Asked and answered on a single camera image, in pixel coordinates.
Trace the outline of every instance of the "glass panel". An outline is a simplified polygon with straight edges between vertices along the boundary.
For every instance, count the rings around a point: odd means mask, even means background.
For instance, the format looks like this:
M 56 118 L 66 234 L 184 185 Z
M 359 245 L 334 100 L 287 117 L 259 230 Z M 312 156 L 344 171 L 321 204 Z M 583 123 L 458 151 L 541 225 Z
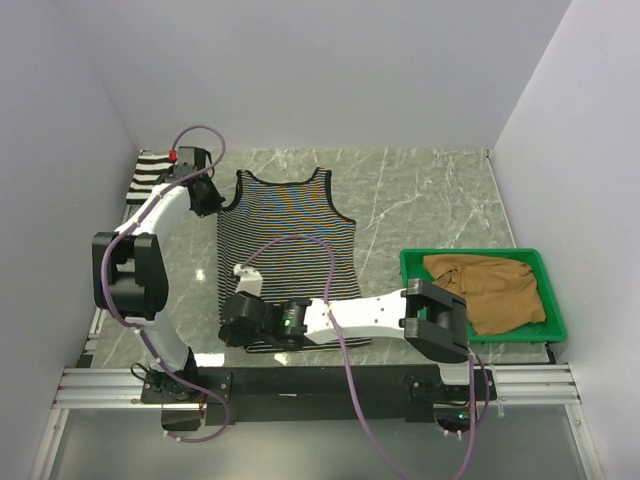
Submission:
M 583 480 L 562 406 L 511 407 L 487 415 L 465 478 Z M 74 411 L 52 479 L 390 479 L 357 421 L 240 423 L 205 444 L 163 438 L 155 410 Z M 412 478 L 451 479 L 466 440 L 434 425 L 371 422 Z M 201 429 L 198 435 L 210 432 Z

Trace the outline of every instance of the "black mounting bracket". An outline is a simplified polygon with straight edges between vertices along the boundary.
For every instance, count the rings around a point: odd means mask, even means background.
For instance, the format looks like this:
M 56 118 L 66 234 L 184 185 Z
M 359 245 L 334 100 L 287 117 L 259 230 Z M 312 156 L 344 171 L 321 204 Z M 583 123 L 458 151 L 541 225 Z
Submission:
M 406 316 L 400 320 L 404 338 L 435 362 L 466 362 L 469 320 L 464 298 L 419 278 L 409 279 L 402 296 L 407 299 Z

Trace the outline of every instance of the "black striped fabric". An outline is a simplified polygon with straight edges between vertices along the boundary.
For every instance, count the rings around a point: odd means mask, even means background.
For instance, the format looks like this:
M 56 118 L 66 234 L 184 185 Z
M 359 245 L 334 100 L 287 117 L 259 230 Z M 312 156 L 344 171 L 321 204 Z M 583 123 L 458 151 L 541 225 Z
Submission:
M 142 150 L 138 155 L 133 179 L 127 191 L 127 205 L 142 205 L 149 195 L 158 177 L 173 166 L 169 161 L 169 153 L 153 153 Z
M 360 297 L 353 265 L 356 222 L 341 215 L 331 200 L 331 171 L 317 168 L 311 178 L 297 183 L 268 183 L 251 172 L 239 170 L 232 203 L 218 214 L 219 308 L 235 292 L 233 267 L 244 263 L 260 247 L 289 234 L 318 237 L 331 246 L 336 269 L 331 300 Z M 307 240 L 278 243 L 258 257 L 252 266 L 263 277 L 262 298 L 284 302 L 291 298 L 322 298 L 329 273 L 325 250 Z M 350 346 L 370 339 L 350 339 Z M 337 342 L 319 349 L 335 349 Z M 279 351 L 259 343 L 250 353 Z

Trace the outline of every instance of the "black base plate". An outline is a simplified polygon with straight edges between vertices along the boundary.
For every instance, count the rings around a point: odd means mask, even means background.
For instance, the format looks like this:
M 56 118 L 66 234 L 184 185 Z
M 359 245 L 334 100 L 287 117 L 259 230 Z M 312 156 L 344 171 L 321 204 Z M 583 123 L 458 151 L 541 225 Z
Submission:
M 353 377 L 366 418 L 403 418 L 434 422 L 434 404 L 455 409 L 469 399 L 468 387 L 440 381 L 437 365 L 354 366 Z M 227 400 L 235 422 L 355 419 L 344 367 L 199 368 L 199 383 Z M 496 390 L 491 371 L 490 399 Z M 485 398 L 485 382 L 475 371 L 478 402 Z M 197 403 L 201 396 L 192 396 Z M 164 387 L 143 389 L 142 403 L 177 402 Z M 224 409 L 207 399 L 205 423 L 220 425 Z

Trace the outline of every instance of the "striped tank top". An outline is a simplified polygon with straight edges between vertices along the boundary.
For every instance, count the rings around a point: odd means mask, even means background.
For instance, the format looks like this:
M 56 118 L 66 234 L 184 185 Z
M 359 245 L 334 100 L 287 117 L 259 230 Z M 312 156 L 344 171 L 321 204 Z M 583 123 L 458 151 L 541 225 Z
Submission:
M 336 268 L 331 300 L 360 297 L 353 264 L 356 222 L 340 214 L 331 200 L 331 171 L 316 168 L 304 182 L 268 183 L 238 170 L 235 198 L 218 213 L 219 308 L 236 289 L 233 267 L 244 263 L 260 247 L 283 235 L 303 233 L 327 242 Z M 284 302 L 292 298 L 322 298 L 329 274 L 326 251 L 307 240 L 280 242 L 259 256 L 252 266 L 263 278 L 262 299 Z M 369 343 L 350 339 L 350 346 Z M 320 349 L 331 349 L 336 343 Z M 279 351 L 262 342 L 247 352 Z

